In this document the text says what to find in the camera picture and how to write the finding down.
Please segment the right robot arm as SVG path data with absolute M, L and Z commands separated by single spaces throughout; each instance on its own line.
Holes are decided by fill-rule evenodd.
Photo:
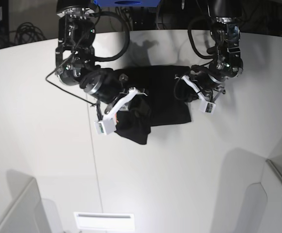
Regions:
M 60 82 L 67 86 L 78 85 L 94 97 L 96 102 L 90 104 L 96 108 L 98 119 L 113 117 L 119 111 L 132 112 L 137 117 L 149 115 L 146 90 L 128 86 L 129 77 L 125 73 L 116 74 L 113 69 L 99 65 L 99 62 L 119 59 L 128 50 L 130 30 L 126 21 L 117 13 L 102 11 L 92 0 L 59 0 L 56 14 L 60 20 L 53 74 Z M 124 31 L 123 48 L 111 57 L 96 56 L 93 46 L 95 26 L 104 16 L 117 19 Z

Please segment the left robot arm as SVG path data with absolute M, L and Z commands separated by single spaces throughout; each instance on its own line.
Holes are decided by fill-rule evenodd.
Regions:
M 239 47 L 239 18 L 242 16 L 241 3 L 238 0 L 209 0 L 208 13 L 192 19 L 187 33 L 194 53 L 208 62 L 193 65 L 190 71 L 177 78 L 174 86 L 176 100 L 191 102 L 205 98 L 214 103 L 221 94 L 225 94 L 224 83 L 229 78 L 239 76 L 244 68 Z M 201 54 L 193 38 L 193 25 L 206 20 L 214 46 L 207 49 L 207 55 Z

